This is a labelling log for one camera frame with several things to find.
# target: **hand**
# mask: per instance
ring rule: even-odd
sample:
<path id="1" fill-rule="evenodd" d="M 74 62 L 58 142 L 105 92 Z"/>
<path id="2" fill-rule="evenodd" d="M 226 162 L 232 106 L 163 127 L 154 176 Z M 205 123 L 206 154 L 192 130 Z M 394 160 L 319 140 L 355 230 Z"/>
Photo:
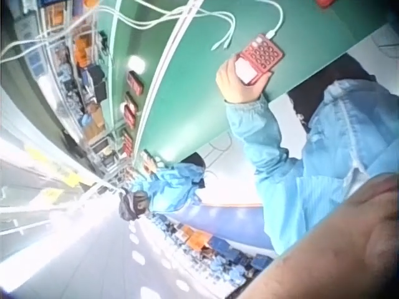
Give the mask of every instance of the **hand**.
<path id="1" fill-rule="evenodd" d="M 398 184 L 398 175 L 369 180 L 240 298 L 374 298 L 397 273 Z"/>
<path id="2" fill-rule="evenodd" d="M 237 56 L 222 64 L 216 73 L 216 83 L 224 99 L 233 104 L 255 102 L 265 89 L 272 73 L 264 74 L 254 85 L 245 85 L 236 74 Z"/>
<path id="3" fill-rule="evenodd" d="M 155 160 L 153 158 L 147 156 L 144 159 L 144 170 L 148 174 L 151 174 L 151 173 L 156 173 L 156 169 L 157 169 L 157 166 L 156 166 Z"/>

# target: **white floor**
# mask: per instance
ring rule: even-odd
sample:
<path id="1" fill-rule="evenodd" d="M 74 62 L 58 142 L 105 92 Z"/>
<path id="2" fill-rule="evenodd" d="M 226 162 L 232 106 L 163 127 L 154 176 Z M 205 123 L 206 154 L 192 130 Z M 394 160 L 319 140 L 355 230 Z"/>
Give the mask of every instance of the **white floor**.
<path id="1" fill-rule="evenodd" d="M 397 44 L 399 37 L 384 26 L 349 50 L 377 80 L 392 93 L 399 94 L 399 47 L 379 49 L 376 45 Z M 287 95 L 270 104 L 282 133 L 282 146 L 290 156 L 300 158 L 305 144 L 305 132 L 295 116 Z M 198 195 L 208 204 L 260 205 L 254 186 L 254 169 L 244 157 L 241 144 L 229 132 L 204 145 L 198 153 L 204 157 L 208 172 L 205 189 Z"/>

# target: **charging cable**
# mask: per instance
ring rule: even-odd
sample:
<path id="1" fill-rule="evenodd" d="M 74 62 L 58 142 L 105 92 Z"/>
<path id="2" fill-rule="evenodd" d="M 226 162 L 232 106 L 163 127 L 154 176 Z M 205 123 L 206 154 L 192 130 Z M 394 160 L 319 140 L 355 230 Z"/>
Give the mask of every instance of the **charging cable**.
<path id="1" fill-rule="evenodd" d="M 73 30 L 74 28 L 76 28 L 81 22 L 83 22 L 86 18 L 88 18 L 90 15 L 92 15 L 95 11 L 103 11 L 103 12 L 108 12 L 113 14 L 114 16 L 116 16 L 118 19 L 120 19 L 122 22 L 126 23 L 128 26 L 136 28 L 138 30 L 147 30 L 161 22 L 165 22 L 165 21 L 169 21 L 172 19 L 179 19 L 182 14 L 184 13 L 184 10 L 186 8 L 186 6 L 180 6 L 172 11 L 164 11 L 162 9 L 159 9 L 158 7 L 152 6 L 151 4 L 148 4 L 144 1 L 137 1 L 138 3 L 147 6 L 149 8 L 152 8 L 158 12 L 161 12 L 163 14 L 165 14 L 164 16 L 160 17 L 159 19 L 155 19 L 152 21 L 136 21 L 136 20 L 132 20 L 129 19 L 128 17 L 124 16 L 123 14 L 121 14 L 120 12 L 116 11 L 115 9 L 108 7 L 108 6 L 96 6 L 95 8 L 87 11 L 85 14 L 83 14 L 80 18 L 78 18 L 75 22 L 73 22 L 68 28 L 66 28 L 65 30 L 58 32 L 56 34 L 54 34 L 54 36 L 52 37 L 48 37 L 46 39 L 34 39 L 34 40 L 19 40 L 19 41 L 15 41 L 11 44 L 9 44 L 2 52 L 0 55 L 0 58 L 12 47 L 16 46 L 16 45 L 21 45 L 21 44 L 28 44 L 31 42 L 36 42 L 36 45 L 33 45 L 32 47 L 26 49 L 25 51 L 23 51 L 22 53 L 15 55 L 13 57 L 10 58 L 6 58 L 4 60 L 0 60 L 0 64 L 8 62 L 8 61 L 12 61 L 15 59 L 18 59 L 20 57 L 23 57 L 24 55 L 32 52 L 33 50 L 38 49 L 39 47 L 48 44 L 49 42 L 52 42 L 54 40 L 60 39 L 63 36 L 66 36 L 71 30 Z M 215 45 L 212 47 L 211 50 L 214 50 L 216 48 L 218 48 L 223 42 L 224 42 L 224 48 L 227 48 L 229 43 L 231 42 L 231 38 L 233 36 L 233 32 L 235 29 L 235 18 L 234 16 L 229 13 L 229 12 L 208 12 L 205 10 L 200 10 L 200 13 L 195 15 L 195 17 L 203 17 L 203 16 L 218 16 L 222 19 L 227 20 L 230 23 L 230 30 L 228 31 L 228 33 L 217 43 L 215 43 Z"/>
<path id="2" fill-rule="evenodd" d="M 267 39 L 272 39 L 275 34 L 277 33 L 277 31 L 281 28 L 282 26 L 282 22 L 284 21 L 284 11 L 282 11 L 281 5 L 278 4 L 275 1 L 271 1 L 271 0 L 255 0 L 257 2 L 263 2 L 263 3 L 268 3 L 273 5 L 274 7 L 276 7 L 279 12 L 280 12 L 280 19 L 279 22 L 277 23 L 277 25 L 275 26 L 275 28 L 273 28 L 272 30 L 270 30 L 267 34 L 266 34 L 266 38 Z"/>

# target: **calculator keypad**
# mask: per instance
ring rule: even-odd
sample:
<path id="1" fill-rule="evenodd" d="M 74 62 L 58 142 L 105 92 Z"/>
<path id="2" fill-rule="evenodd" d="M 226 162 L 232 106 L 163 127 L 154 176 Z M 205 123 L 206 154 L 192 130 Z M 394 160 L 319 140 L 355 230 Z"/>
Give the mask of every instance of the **calculator keypad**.
<path id="1" fill-rule="evenodd" d="M 282 51 L 264 35 L 258 37 L 250 43 L 241 53 L 241 56 L 264 74 L 273 68 L 284 56 Z"/>

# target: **green table surface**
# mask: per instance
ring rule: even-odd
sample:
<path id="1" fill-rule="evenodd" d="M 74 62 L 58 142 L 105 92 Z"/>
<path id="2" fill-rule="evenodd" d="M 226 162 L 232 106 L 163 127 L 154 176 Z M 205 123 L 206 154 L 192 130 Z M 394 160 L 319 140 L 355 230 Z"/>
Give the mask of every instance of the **green table surface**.
<path id="1" fill-rule="evenodd" d="M 148 2 L 166 10 L 173 10 L 178 6 L 185 5 L 187 0 L 150 0 Z M 103 0 L 102 5 L 115 8 L 116 0 Z M 162 16 L 159 12 L 142 6 L 134 0 L 122 0 L 119 11 L 136 21 L 151 21 Z M 113 16 L 107 12 L 98 12 L 97 18 L 98 29 L 104 30 L 110 38 Z M 144 92 L 139 97 L 134 96 L 139 110 L 142 110 L 156 67 L 175 24 L 176 20 L 170 20 L 151 29 L 141 31 L 126 25 L 122 21 L 117 22 L 112 55 L 112 77 L 107 78 L 108 99 L 101 103 L 105 123 L 109 130 L 120 128 L 121 126 L 118 126 L 118 124 L 124 123 L 120 104 L 124 101 L 125 92 L 130 90 L 126 81 L 127 64 L 130 56 L 137 55 L 146 63 L 145 72 L 139 76 L 145 87 Z M 108 64 L 102 65 L 102 68 L 108 76 Z M 137 127 L 135 130 L 129 130 L 134 138 Z"/>
<path id="2" fill-rule="evenodd" d="M 267 86 L 270 99 L 290 90 L 385 23 L 378 0 L 337 0 L 326 10 L 315 0 L 278 0 L 284 24 L 274 38 L 285 57 Z M 181 40 L 151 107 L 140 149 L 180 161 L 228 129 L 215 84 L 218 67 L 278 22 L 278 10 L 250 0 L 205 0 L 203 9 L 236 17 L 230 47 L 210 51 L 229 29 L 213 16 L 195 18 Z"/>

